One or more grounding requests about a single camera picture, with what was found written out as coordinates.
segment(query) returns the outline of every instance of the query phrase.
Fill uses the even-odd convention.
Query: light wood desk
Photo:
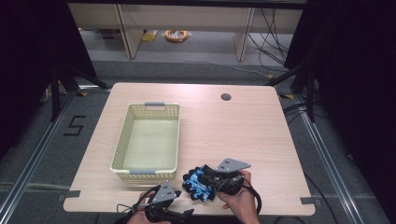
[[[229,93],[230,101],[221,95]],[[272,87],[118,83],[114,85],[97,123],[67,198],[69,212],[116,212],[118,203],[136,203],[142,189],[122,181],[109,170],[129,104],[179,103],[181,108],[177,177],[171,183],[182,190],[173,211],[194,208],[195,215],[231,215],[223,202],[192,201],[181,187],[182,176],[195,166],[217,167],[225,158],[249,162],[252,185],[262,197],[261,215],[310,216],[313,204],[301,164]]]

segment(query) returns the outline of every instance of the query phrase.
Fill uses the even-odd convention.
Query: floor
[[[230,69],[230,76],[238,71],[246,78],[259,77],[265,80],[271,75],[278,76],[282,74],[281,71],[286,70],[274,59],[260,54],[251,40],[247,43],[244,61],[238,62],[234,53],[233,35],[228,33],[190,32],[186,41],[170,43],[164,39],[163,31],[159,31],[153,43],[141,43],[136,57],[132,60],[126,58],[120,39],[103,39],[100,33],[89,30],[81,31],[81,35],[95,69],[108,82],[127,79],[128,73],[125,70],[128,68],[124,66],[128,63],[136,66],[155,64],[151,69],[157,70],[164,70],[165,67],[171,66],[169,63],[177,66],[176,69],[186,66],[186,68],[203,69],[204,72],[206,68]],[[259,46],[262,45],[261,35],[252,34],[252,38]],[[269,39],[272,45],[277,46],[278,42],[287,48],[292,35],[278,35],[277,41],[271,36]],[[283,60],[279,49],[268,44],[263,48],[280,61]],[[117,70],[118,73],[108,73],[104,76],[103,73],[108,71],[108,67],[113,71]],[[145,75],[147,77],[139,78],[150,80],[149,74]],[[80,84],[89,83],[81,80]],[[287,80],[279,84],[280,88],[277,87],[281,95],[279,100],[284,109],[304,100],[304,94],[296,95],[292,99],[285,96],[289,93],[287,88],[289,84],[290,80]],[[24,194],[18,199],[19,202],[11,207],[12,216],[7,220],[2,220],[2,223],[113,223],[120,217],[120,214],[71,214],[66,213],[62,208],[60,196],[67,192],[85,147],[89,143],[90,134],[100,116],[100,109],[87,108],[103,108],[108,92],[94,91],[89,95],[90,100],[86,97],[73,96],[73,100],[68,105],[68,111],[65,112],[63,120],[60,121],[54,133],[48,133],[48,127],[51,125],[49,122],[50,101],[43,102],[35,113],[35,119],[29,124],[31,128],[26,130],[21,142],[12,148],[0,162],[0,200],[6,200],[10,197],[9,192],[13,184],[23,179],[21,174],[24,174],[25,165],[31,162],[31,155],[35,155],[39,146],[46,144],[40,141],[41,136],[49,136],[49,149],[44,150],[43,154],[37,157],[38,164],[35,169],[31,170],[32,177],[26,179],[27,187],[22,189]],[[67,95],[62,97],[64,102],[68,102]],[[303,109],[298,108],[287,113],[286,119],[303,170],[309,176],[307,182],[316,201],[317,212],[312,217],[302,217],[304,222],[295,217],[282,217],[281,219],[261,217],[261,222],[389,223],[359,169],[352,160],[346,158],[347,150],[332,126],[331,119],[327,117],[325,108],[316,105],[314,113],[315,123],[309,122]],[[86,116],[82,121],[84,133],[73,140],[64,137],[64,133],[71,132],[68,128],[69,120],[75,115],[82,114]]]

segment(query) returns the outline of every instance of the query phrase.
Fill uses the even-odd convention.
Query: snack basket
[[[122,179],[174,179],[179,124],[179,104],[129,105],[110,170]]]

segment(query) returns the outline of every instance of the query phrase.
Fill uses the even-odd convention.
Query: gray carpet
[[[235,70],[229,67],[213,64],[195,63],[117,63],[93,62],[99,78],[108,84],[118,81],[129,82],[163,82],[163,83],[206,83],[206,84],[235,84],[262,85],[268,81],[267,77],[256,73]],[[279,76],[280,72],[269,71],[260,66],[238,66],[244,70],[260,71],[265,76]],[[279,85],[278,92],[289,90],[292,78]],[[80,84],[90,84],[78,78]],[[63,203],[58,201],[59,195],[65,194],[71,185],[79,163],[88,145],[96,122],[106,103],[108,92],[89,92],[87,96],[76,96],[67,108],[59,129],[51,141],[47,153],[39,164],[31,183],[21,198],[11,220],[8,223],[113,223],[120,214],[91,214],[67,213],[63,210]],[[282,107],[294,105],[294,100],[280,100]],[[332,122],[326,117],[323,107],[315,106],[316,124],[326,146],[354,196],[359,209],[364,215],[366,223],[389,223],[379,204],[367,187],[358,168],[353,161],[346,159],[347,151],[342,139],[337,135]],[[29,159],[41,135],[49,125],[50,102],[44,103],[37,109],[35,118],[27,124],[26,132],[18,145],[12,148],[0,162],[0,197],[4,199],[10,183],[18,178],[24,164]],[[83,125],[79,135],[65,136],[65,133],[76,133],[77,129],[68,125],[74,116],[74,124]],[[287,115],[290,133],[296,146],[303,170],[318,185],[328,198],[332,210],[339,223],[348,223],[347,215],[335,194],[332,183],[318,156],[315,145],[304,126],[299,113]],[[312,217],[301,217],[305,223],[334,223],[329,208],[320,199],[318,190],[308,184],[314,198],[319,201],[317,212]],[[218,219],[205,223],[219,223]],[[261,217],[262,223],[274,223],[276,217]],[[285,217],[278,223],[301,223],[292,217]]]

